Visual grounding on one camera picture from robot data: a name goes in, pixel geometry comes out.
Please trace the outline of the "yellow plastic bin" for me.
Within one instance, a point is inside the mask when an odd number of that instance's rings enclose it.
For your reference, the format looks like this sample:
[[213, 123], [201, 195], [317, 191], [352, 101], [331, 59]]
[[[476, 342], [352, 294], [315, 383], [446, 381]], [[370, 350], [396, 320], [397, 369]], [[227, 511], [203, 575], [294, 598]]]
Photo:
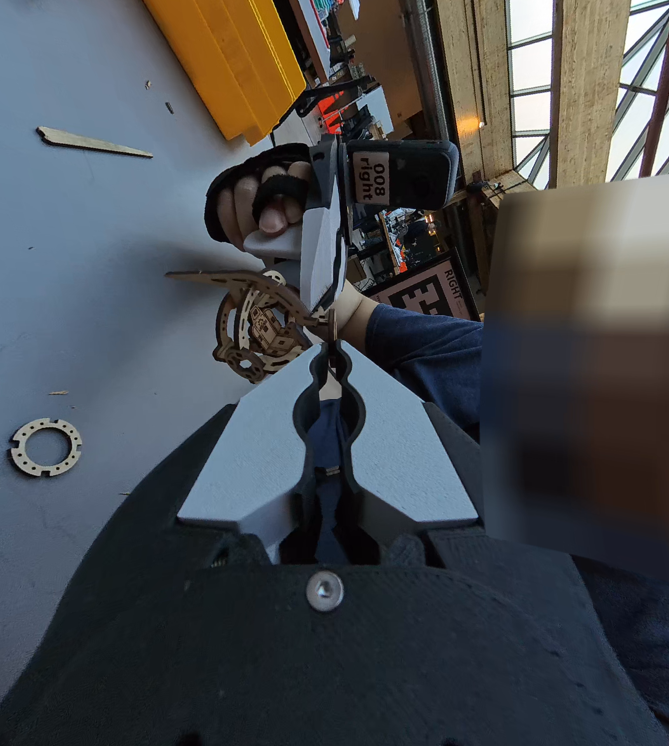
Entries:
[[272, 1], [145, 1], [227, 140], [260, 143], [305, 90]]

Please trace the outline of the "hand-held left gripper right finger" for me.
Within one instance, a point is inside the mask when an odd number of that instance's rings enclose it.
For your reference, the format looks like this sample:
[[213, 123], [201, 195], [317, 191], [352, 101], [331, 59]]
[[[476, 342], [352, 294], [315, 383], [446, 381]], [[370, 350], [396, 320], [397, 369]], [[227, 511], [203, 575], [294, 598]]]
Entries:
[[379, 563], [402, 536], [479, 527], [470, 490], [427, 402], [352, 345], [337, 341], [341, 495], [333, 534], [349, 563]]

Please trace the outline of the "wooden model assembly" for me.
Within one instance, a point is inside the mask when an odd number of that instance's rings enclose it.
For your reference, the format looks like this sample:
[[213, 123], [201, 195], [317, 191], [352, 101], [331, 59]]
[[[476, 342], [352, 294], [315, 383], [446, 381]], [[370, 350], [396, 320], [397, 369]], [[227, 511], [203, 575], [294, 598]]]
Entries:
[[300, 264], [283, 261], [261, 272], [167, 272], [167, 278], [225, 291], [215, 322], [213, 357], [256, 384], [311, 348], [305, 329], [326, 341], [331, 305], [308, 311], [301, 301]]

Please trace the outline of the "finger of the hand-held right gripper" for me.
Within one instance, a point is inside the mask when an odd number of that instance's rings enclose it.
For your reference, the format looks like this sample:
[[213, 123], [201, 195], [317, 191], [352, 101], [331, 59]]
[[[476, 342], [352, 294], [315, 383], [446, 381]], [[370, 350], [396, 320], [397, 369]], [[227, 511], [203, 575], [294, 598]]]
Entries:
[[308, 311], [314, 311], [333, 284], [337, 234], [337, 207], [305, 211], [301, 236], [300, 298]]
[[333, 303], [335, 303], [343, 292], [343, 288], [346, 282], [347, 274], [347, 261], [348, 261], [348, 242], [343, 236], [342, 230], [338, 230], [336, 233], [336, 255], [333, 266], [334, 271], [334, 294]]

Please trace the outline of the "long wooden strip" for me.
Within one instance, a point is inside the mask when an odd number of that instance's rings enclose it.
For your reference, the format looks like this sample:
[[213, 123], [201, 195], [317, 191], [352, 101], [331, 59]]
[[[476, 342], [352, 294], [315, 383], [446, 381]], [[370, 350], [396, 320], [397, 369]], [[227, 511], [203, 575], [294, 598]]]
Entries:
[[37, 126], [35, 132], [40, 136], [45, 144], [55, 147], [72, 148], [87, 152], [117, 154], [121, 156], [138, 157], [141, 159], [153, 158], [153, 153], [139, 148], [115, 144], [104, 139], [73, 134], [53, 127]]

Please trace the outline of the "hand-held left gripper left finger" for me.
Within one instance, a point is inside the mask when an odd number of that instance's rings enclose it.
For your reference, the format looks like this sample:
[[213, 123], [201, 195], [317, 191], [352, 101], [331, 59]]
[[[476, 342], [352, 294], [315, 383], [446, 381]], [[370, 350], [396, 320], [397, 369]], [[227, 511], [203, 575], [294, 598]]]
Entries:
[[177, 514], [184, 525], [256, 536], [274, 564], [314, 519], [317, 478], [308, 437], [321, 413], [326, 343], [306, 350], [242, 397]]

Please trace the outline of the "black white marker board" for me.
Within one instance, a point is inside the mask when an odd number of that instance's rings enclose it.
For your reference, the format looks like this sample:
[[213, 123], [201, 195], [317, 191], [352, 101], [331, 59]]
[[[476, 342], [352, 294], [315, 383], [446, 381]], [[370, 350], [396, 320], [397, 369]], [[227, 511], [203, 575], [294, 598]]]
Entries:
[[480, 321], [474, 294], [455, 249], [362, 291], [377, 303], [425, 315]]

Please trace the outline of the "person's right hand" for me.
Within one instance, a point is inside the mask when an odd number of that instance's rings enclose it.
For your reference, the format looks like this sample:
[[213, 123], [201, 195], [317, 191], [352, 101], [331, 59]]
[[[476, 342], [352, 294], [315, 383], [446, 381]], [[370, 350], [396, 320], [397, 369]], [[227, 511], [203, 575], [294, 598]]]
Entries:
[[234, 186], [221, 191], [217, 200], [218, 219], [236, 249], [245, 252], [244, 241], [255, 231], [274, 238], [302, 222], [303, 209], [286, 195], [276, 195], [261, 211], [258, 221], [253, 217], [253, 202], [260, 185], [274, 176], [286, 174], [309, 183], [311, 164], [299, 160], [289, 166], [272, 165], [263, 172], [244, 176]]

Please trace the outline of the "person's torso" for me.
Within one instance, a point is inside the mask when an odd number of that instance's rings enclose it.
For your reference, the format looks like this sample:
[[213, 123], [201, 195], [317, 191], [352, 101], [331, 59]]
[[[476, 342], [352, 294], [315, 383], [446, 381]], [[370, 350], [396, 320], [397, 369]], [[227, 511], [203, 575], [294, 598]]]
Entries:
[[572, 559], [610, 646], [669, 737], [669, 581]]

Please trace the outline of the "person's right forearm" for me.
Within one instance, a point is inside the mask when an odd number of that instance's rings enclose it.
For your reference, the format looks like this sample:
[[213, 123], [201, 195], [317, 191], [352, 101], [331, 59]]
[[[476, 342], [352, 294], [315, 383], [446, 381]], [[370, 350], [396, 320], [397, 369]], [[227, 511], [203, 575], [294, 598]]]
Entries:
[[334, 310], [341, 340], [480, 442], [481, 322], [376, 303], [349, 282]]

